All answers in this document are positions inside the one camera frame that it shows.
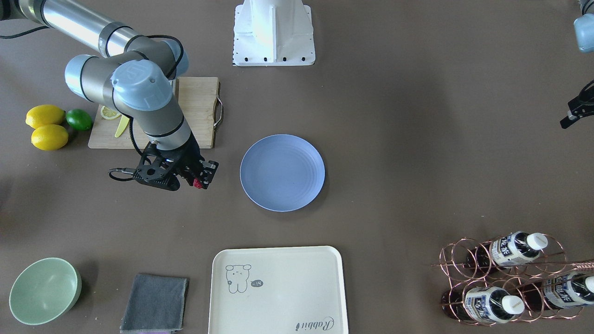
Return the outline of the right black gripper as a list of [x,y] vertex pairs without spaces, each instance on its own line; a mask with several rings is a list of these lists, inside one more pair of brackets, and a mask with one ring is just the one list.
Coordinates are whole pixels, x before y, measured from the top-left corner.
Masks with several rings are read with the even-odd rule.
[[195,178],[200,178],[206,189],[212,183],[218,167],[216,161],[208,161],[201,156],[194,137],[189,137],[182,146],[173,150],[158,149],[153,141],[143,150],[132,178],[140,184],[172,192],[180,188],[179,177],[186,180],[189,186],[193,186]]

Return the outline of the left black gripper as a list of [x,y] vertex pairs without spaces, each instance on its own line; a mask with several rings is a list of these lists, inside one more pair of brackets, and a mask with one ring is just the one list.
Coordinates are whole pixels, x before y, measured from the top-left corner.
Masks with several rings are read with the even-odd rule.
[[581,89],[576,97],[568,102],[569,110],[567,116],[560,120],[560,126],[562,129],[567,129],[578,120],[582,118],[592,116],[594,114],[594,81],[588,82],[588,84]]

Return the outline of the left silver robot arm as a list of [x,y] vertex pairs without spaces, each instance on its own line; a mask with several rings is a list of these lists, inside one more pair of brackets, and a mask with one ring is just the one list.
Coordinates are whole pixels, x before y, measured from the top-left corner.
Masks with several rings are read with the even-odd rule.
[[[593,53],[594,51],[594,2],[592,0],[580,0],[579,6],[581,16],[575,19],[573,25],[577,47],[582,53]],[[593,116],[594,114],[594,87],[593,80],[590,80],[579,91],[576,97],[567,103],[567,115],[560,120],[562,129],[567,129],[577,121]]]

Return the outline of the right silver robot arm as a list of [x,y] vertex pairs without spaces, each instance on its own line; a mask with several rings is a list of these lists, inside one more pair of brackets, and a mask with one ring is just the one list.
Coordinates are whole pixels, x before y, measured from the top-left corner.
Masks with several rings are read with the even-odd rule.
[[71,59],[66,84],[87,101],[121,112],[149,139],[138,166],[113,168],[111,178],[122,173],[125,181],[172,192],[180,188],[180,179],[196,188],[210,186],[218,163],[201,156],[171,85],[187,70],[178,39],[142,35],[74,0],[3,0],[1,19],[29,19],[100,53]]

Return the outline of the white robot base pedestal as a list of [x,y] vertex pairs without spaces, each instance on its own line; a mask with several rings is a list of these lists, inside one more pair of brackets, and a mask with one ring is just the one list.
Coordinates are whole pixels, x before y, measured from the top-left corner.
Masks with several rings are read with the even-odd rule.
[[310,6],[301,0],[245,0],[235,7],[232,64],[308,66],[316,61]]

